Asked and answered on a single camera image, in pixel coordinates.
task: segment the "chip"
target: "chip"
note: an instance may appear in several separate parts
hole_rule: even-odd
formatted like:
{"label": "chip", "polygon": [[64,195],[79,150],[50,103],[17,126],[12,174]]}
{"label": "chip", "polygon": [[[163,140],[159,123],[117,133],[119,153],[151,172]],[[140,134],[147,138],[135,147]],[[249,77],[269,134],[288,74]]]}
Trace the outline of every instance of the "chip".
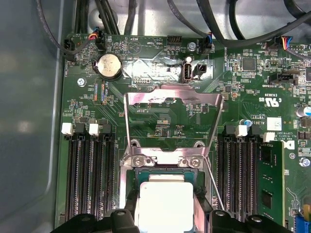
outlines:
{"label": "chip", "polygon": [[87,123],[87,117],[80,117],[80,123]]}
{"label": "chip", "polygon": [[97,120],[97,124],[99,124],[99,125],[108,124],[108,120],[106,120],[106,119],[98,119]]}
{"label": "chip", "polygon": [[102,132],[103,133],[111,133],[111,125],[110,124],[104,124]]}
{"label": "chip", "polygon": [[85,124],[84,123],[76,123],[76,128],[75,128],[75,132],[76,133],[84,133],[85,129]]}
{"label": "chip", "polygon": [[306,69],[306,81],[311,81],[311,67]]}
{"label": "chip", "polygon": [[261,191],[261,202],[263,205],[271,209],[272,207],[272,195],[264,190]]}
{"label": "chip", "polygon": [[248,58],[244,57],[243,58],[243,70],[251,70],[255,71],[256,70],[256,60],[255,58]]}
{"label": "chip", "polygon": [[272,160],[272,151],[270,147],[262,147],[261,149],[261,158],[265,163],[271,163]]}

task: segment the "black cable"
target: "black cable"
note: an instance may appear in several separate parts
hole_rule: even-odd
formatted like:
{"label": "black cable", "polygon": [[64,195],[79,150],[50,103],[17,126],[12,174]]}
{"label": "black cable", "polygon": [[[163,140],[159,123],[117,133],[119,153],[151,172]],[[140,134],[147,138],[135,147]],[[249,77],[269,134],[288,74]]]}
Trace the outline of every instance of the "black cable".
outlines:
{"label": "black cable", "polygon": [[68,54],[68,55],[75,55],[79,52],[81,52],[89,43],[90,43],[90,40],[86,40],[82,43],[81,46],[79,46],[76,50],[67,50],[65,49],[63,46],[61,46],[57,40],[54,38],[53,34],[51,33],[50,31],[50,28],[47,24],[47,21],[44,17],[44,14],[43,14],[43,9],[42,9],[42,4],[41,4],[41,0],[35,0],[36,2],[36,8],[37,8],[37,11],[38,11],[38,15],[39,15],[39,18],[40,18],[40,21],[42,23],[42,26],[43,26],[43,29],[44,31],[46,32],[46,34],[48,35],[49,37],[49,40],[56,46],[58,47],[62,52]]}
{"label": "black cable", "polygon": [[79,33],[80,32],[80,20],[81,20],[81,5],[82,5],[82,0],[77,0],[77,5],[76,5],[76,16],[74,19],[74,33]]}
{"label": "black cable", "polygon": [[311,56],[305,56],[305,55],[299,54],[295,52],[294,50],[286,49],[285,51],[290,53],[291,55],[301,58],[302,60],[311,60]]}
{"label": "black cable", "polygon": [[81,4],[81,33],[87,33],[88,0],[82,0]]}
{"label": "black cable", "polygon": [[186,25],[189,29],[191,29],[193,32],[197,33],[198,35],[202,36],[202,37],[206,37],[206,33],[204,33],[203,31],[197,29],[196,27],[194,27],[189,21],[186,20],[186,18],[180,13],[180,11],[178,10],[178,8],[176,7],[175,3],[173,0],[167,0],[167,4],[169,5],[172,13],[175,15],[175,17],[182,22],[184,25]]}
{"label": "black cable", "polygon": [[[306,14],[306,12],[303,11],[294,0],[284,0],[284,4],[288,12],[295,18],[300,18]],[[305,23],[311,26],[311,19],[307,20]]]}
{"label": "black cable", "polygon": [[136,15],[136,0],[129,0],[128,2],[128,17],[124,28],[124,35],[131,35],[134,19]]}
{"label": "black cable", "polygon": [[110,25],[112,27],[111,29],[113,31],[113,34],[120,35],[116,19],[113,15],[113,12],[112,12],[112,9],[111,9],[111,6],[110,6],[108,0],[102,0],[102,2],[103,2],[103,6],[106,10]]}
{"label": "black cable", "polygon": [[266,40],[269,40],[275,36],[280,36],[283,35],[289,31],[291,31],[292,29],[296,28],[297,26],[299,26],[300,24],[302,24],[303,22],[305,22],[306,20],[311,18],[311,11],[306,13],[304,16],[302,16],[301,18],[289,23],[288,25],[279,28],[273,32],[267,33],[265,35],[261,35],[258,37],[254,37],[251,39],[246,39],[246,40],[228,40],[225,39],[224,36],[222,35],[216,19],[214,17],[212,8],[209,4],[209,0],[196,0],[197,4],[200,8],[201,14],[206,22],[206,24],[208,25],[208,27],[210,28],[210,30],[212,31],[213,35],[215,36],[215,38],[225,47],[228,48],[238,48],[238,47],[243,47],[243,46],[250,46],[259,42],[263,42]]}
{"label": "black cable", "polygon": [[230,3],[229,3],[229,21],[230,21],[230,26],[232,28],[232,31],[233,31],[234,35],[236,36],[236,38],[238,40],[244,40],[245,37],[242,35],[242,33],[238,27],[237,18],[235,15],[235,7],[237,5],[237,1],[238,0],[230,0]]}
{"label": "black cable", "polygon": [[102,22],[103,22],[103,25],[105,27],[107,34],[110,34],[110,35],[113,34],[112,30],[110,28],[110,24],[109,24],[108,17],[106,15],[105,9],[102,5],[102,1],[101,0],[95,0],[95,2],[96,2],[96,5],[97,5],[98,11],[99,11],[99,15],[101,16],[101,19],[102,19]]}

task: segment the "green circuit board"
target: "green circuit board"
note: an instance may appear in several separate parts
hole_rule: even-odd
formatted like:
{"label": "green circuit board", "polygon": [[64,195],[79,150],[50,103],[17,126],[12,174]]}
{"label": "green circuit board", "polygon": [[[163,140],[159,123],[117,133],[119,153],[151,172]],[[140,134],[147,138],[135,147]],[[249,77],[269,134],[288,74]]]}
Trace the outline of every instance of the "green circuit board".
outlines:
{"label": "green circuit board", "polygon": [[[68,39],[78,46],[87,36],[71,34]],[[196,44],[195,51],[189,51],[190,42]],[[297,108],[311,104],[310,61],[302,61],[282,49],[271,50],[266,43],[227,49],[213,42],[212,51],[202,55],[198,38],[182,38],[180,45],[171,46],[167,44],[166,37],[106,35],[105,48],[105,53],[115,54],[122,61],[121,77],[108,82],[94,72],[93,61],[102,52],[91,42],[76,55],[75,62],[65,61],[61,110],[62,123],[72,123],[73,127],[83,123],[87,132],[90,123],[100,120],[100,132],[105,133],[107,127],[111,127],[114,135],[110,141],[105,139],[103,142],[104,147],[113,141],[113,148],[109,149],[113,156],[99,162],[103,164],[103,171],[109,169],[109,174],[102,174],[101,196],[107,192],[110,195],[108,200],[105,199],[109,207],[105,204],[99,207],[102,212],[99,218],[105,211],[118,208],[119,204],[119,161],[127,146],[123,95],[127,92],[150,92],[162,83],[181,83],[181,64],[190,56],[192,70],[199,65],[204,65],[206,70],[189,85],[198,93],[222,93],[224,96],[217,134],[222,133],[226,125],[238,126],[241,120],[252,121],[261,134],[275,133],[276,142],[259,147],[256,214],[268,216],[294,231],[294,217],[301,214],[299,211],[303,204],[311,204],[311,170],[299,163],[301,158],[311,157],[311,124],[306,126],[303,123],[302,127],[301,118],[296,115]],[[292,44],[291,48],[311,55],[311,45]],[[291,74],[294,81],[271,83],[271,77],[284,72]],[[86,81],[85,86],[77,84],[79,78]],[[207,142],[213,118],[210,116],[214,113],[215,109],[209,105],[183,105],[178,100],[130,106],[131,138],[138,140],[142,147],[160,147],[167,151],[193,147],[196,141]],[[304,132],[303,140],[298,140],[299,132]],[[214,137],[209,154],[215,175],[218,169],[217,143],[217,137]],[[262,160],[265,147],[272,148],[269,163]],[[64,221],[66,212],[70,150],[68,139],[62,136],[56,225]],[[92,197],[87,197],[85,211],[89,213],[91,202]]]}

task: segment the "electrolytic capacitor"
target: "electrolytic capacitor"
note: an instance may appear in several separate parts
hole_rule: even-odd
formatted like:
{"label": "electrolytic capacitor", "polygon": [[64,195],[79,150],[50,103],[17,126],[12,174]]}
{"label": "electrolytic capacitor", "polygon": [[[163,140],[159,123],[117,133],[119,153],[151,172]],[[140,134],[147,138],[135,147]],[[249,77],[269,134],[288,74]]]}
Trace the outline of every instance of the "electrolytic capacitor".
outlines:
{"label": "electrolytic capacitor", "polygon": [[296,114],[298,117],[310,117],[311,107],[300,107],[297,109]]}
{"label": "electrolytic capacitor", "polygon": [[240,125],[246,125],[248,128],[253,125],[252,121],[250,120],[240,120]]}

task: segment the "mounting hole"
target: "mounting hole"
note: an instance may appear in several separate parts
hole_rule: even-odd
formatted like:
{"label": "mounting hole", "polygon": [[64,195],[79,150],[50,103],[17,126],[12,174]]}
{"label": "mounting hole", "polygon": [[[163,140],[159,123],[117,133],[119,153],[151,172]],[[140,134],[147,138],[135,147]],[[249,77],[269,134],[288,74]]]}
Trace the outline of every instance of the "mounting hole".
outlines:
{"label": "mounting hole", "polygon": [[83,222],[87,222],[87,221],[90,221],[91,219],[89,217],[84,217],[81,221]]}
{"label": "mounting hole", "polygon": [[119,216],[125,215],[125,211],[119,211],[119,212],[117,212],[117,215],[119,215]]}

